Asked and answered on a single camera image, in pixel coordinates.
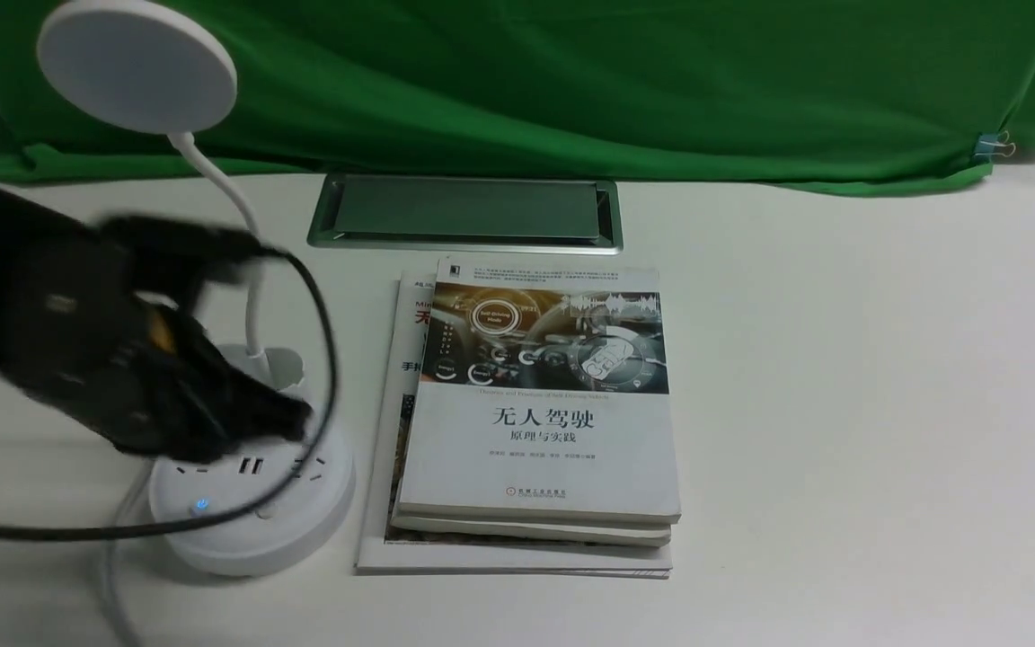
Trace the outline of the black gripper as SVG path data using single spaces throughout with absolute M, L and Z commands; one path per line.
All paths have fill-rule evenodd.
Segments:
M 245 229 L 151 214 L 106 217 L 100 234 L 0 189 L 0 378 L 130 455 L 303 443 L 299 352 L 218 347 L 132 289 L 243 284 L 270 249 Z

